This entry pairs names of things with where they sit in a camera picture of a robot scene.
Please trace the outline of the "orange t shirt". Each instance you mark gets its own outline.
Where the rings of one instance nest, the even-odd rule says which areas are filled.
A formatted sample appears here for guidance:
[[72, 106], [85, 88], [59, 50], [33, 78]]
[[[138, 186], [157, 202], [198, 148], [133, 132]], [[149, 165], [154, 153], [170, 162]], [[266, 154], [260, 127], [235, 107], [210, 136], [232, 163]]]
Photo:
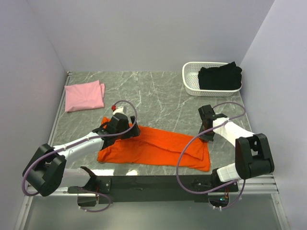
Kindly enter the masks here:
[[[178, 158], [192, 136], [140, 126], [138, 137], [118, 139], [98, 152], [98, 162], [135, 163], [158, 166], [176, 166]], [[180, 167], [203, 172], [210, 169], [208, 145], [200, 139], [194, 140], [184, 152]]]

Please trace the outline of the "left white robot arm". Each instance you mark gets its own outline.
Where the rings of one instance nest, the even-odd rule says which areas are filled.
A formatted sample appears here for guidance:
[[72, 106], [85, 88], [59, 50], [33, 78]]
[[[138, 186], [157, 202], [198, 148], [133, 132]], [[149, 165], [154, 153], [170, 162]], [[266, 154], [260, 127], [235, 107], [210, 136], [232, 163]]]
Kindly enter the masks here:
[[96, 175], [86, 167], [67, 169], [66, 164], [91, 152], [104, 150], [118, 139], [133, 138], [139, 134], [137, 116], [115, 113], [110, 121], [80, 139], [54, 147], [43, 144], [23, 172], [22, 190], [25, 195], [31, 196], [25, 187], [29, 183], [41, 196], [71, 186], [79, 186], [89, 193], [95, 189]]

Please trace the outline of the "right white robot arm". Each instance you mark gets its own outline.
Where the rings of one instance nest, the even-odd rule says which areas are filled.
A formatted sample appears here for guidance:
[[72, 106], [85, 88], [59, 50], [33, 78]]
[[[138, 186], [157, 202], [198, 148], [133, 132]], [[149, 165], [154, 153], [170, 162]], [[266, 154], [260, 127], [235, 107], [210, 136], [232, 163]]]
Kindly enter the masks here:
[[235, 147], [235, 162], [213, 170], [210, 180], [212, 189], [222, 191], [229, 181], [246, 180], [274, 171], [271, 148], [264, 134], [254, 134], [241, 128], [226, 115], [215, 113], [211, 105], [200, 107], [198, 112], [201, 141], [213, 141], [214, 135], [218, 134]]

